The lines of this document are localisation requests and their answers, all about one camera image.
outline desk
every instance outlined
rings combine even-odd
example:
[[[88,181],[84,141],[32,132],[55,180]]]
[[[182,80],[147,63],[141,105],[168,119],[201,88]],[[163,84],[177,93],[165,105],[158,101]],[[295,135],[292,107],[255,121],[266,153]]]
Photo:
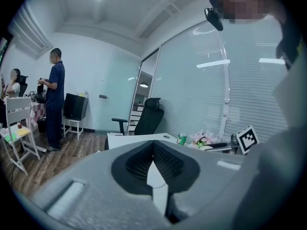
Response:
[[[177,138],[171,136],[168,133],[144,135],[144,136],[113,136],[108,134],[107,139],[109,142],[109,149],[118,148],[127,144],[132,144],[146,140],[164,140],[175,144],[177,142]]]
[[[144,136],[114,136],[108,134],[107,138],[109,149],[114,149],[127,144],[147,140],[164,140],[175,144],[177,142],[177,139],[168,133]],[[153,188],[153,203],[156,205],[161,214],[164,215],[167,204],[168,185],[166,184],[154,162],[152,162],[148,170],[147,184]]]

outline door handle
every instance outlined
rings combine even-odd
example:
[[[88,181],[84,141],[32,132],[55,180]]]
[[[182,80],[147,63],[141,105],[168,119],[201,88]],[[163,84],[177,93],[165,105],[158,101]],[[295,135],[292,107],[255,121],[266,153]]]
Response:
[[[99,95],[99,98],[101,98],[101,99],[109,99],[109,97],[107,97],[106,95],[102,95],[102,94]]]

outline hand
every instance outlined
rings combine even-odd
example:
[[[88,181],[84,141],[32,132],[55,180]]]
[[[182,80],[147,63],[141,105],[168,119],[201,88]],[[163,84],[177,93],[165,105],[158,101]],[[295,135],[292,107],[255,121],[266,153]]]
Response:
[[[12,73],[11,73],[11,81],[16,81],[16,79],[17,79],[17,73],[16,73],[16,71],[12,71]]]
[[[45,84],[45,80],[44,80],[44,79],[37,80],[37,83],[38,83],[38,84]]]

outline headrest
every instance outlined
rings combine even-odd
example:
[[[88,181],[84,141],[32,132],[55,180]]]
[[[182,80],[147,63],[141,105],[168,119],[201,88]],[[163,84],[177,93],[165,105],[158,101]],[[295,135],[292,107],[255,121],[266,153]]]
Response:
[[[145,106],[153,110],[158,110],[160,105],[159,100],[161,100],[161,98],[149,98],[145,101]]]
[[[26,81],[27,77],[28,77],[28,76],[20,75],[20,78],[19,78],[18,83],[19,83],[19,84],[25,84],[25,81]]]

